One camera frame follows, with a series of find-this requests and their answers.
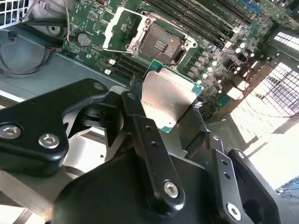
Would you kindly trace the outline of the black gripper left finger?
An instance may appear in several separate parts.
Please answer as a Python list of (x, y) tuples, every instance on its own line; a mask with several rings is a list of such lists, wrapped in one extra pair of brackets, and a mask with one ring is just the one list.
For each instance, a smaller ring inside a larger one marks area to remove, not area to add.
[(125, 139), (139, 165), (136, 184), (149, 207), (176, 213), (185, 192), (157, 126), (146, 117), (140, 99), (129, 91), (109, 91), (83, 79), (23, 101), (0, 112), (0, 167), (27, 175), (48, 176), (62, 166), (69, 138), (89, 126), (106, 130), (109, 163)]

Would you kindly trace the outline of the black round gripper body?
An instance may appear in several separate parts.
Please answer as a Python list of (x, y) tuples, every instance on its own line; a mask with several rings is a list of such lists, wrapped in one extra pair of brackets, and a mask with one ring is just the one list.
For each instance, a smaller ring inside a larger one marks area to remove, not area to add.
[(172, 217), (148, 206), (137, 158), (129, 151), (70, 182), (56, 200), (54, 224), (208, 224), (206, 172), (171, 157), (185, 191), (185, 205)]

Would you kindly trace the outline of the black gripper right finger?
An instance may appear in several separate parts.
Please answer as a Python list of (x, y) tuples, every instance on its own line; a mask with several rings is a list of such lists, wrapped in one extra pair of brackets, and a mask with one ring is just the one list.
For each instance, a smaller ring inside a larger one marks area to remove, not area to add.
[(178, 121), (186, 158), (207, 172), (208, 200), (216, 224), (280, 224), (279, 199), (241, 151), (223, 148), (199, 110), (190, 106)]

